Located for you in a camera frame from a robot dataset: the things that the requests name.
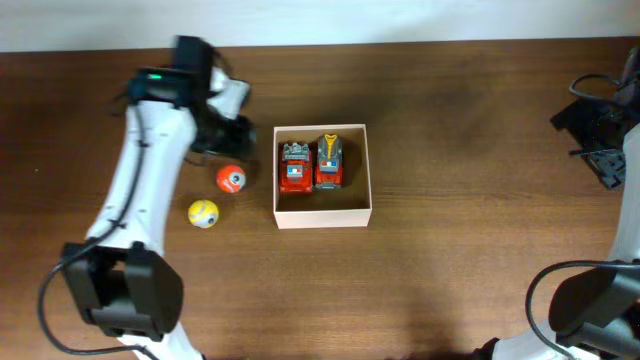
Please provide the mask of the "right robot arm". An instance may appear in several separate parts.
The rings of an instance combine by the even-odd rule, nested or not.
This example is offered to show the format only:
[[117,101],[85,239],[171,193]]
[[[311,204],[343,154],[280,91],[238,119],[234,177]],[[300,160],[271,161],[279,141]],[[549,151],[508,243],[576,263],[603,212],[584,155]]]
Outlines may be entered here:
[[[605,76],[610,98],[582,92],[554,115],[552,125],[569,132],[581,158],[609,190],[623,193],[617,233],[603,261],[571,260],[550,265],[525,295],[527,332],[494,338],[475,349],[474,359],[636,359],[639,356],[639,50],[633,48],[622,75]],[[551,273],[578,269],[556,289],[545,321],[534,319],[539,283]]]

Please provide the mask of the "red fire truck grey ladder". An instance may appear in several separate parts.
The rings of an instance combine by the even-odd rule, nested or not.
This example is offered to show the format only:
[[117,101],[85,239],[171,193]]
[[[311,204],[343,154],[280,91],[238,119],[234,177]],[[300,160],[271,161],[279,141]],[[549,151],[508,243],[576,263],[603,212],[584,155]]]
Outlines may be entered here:
[[280,156],[279,190],[281,193],[311,193],[312,151],[306,143],[285,143]]

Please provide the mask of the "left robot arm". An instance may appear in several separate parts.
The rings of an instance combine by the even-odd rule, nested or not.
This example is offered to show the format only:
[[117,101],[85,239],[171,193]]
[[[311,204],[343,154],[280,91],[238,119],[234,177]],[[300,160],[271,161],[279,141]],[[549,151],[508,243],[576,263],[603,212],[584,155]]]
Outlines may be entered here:
[[126,131],[104,206],[83,243],[64,246],[62,274],[81,319],[140,359],[200,359],[179,322],[184,285],[164,259],[167,215],[189,152],[252,156],[255,130],[240,110],[248,83],[216,65],[205,40],[179,36],[167,67],[129,81]]

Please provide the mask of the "red fire truck yellow crane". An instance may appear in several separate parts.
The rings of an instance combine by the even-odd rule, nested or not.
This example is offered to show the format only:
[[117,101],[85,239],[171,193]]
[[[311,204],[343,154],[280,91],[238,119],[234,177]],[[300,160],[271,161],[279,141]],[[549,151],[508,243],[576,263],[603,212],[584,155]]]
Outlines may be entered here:
[[324,134],[317,142],[315,187],[319,190],[334,190],[342,185],[342,140],[337,134]]

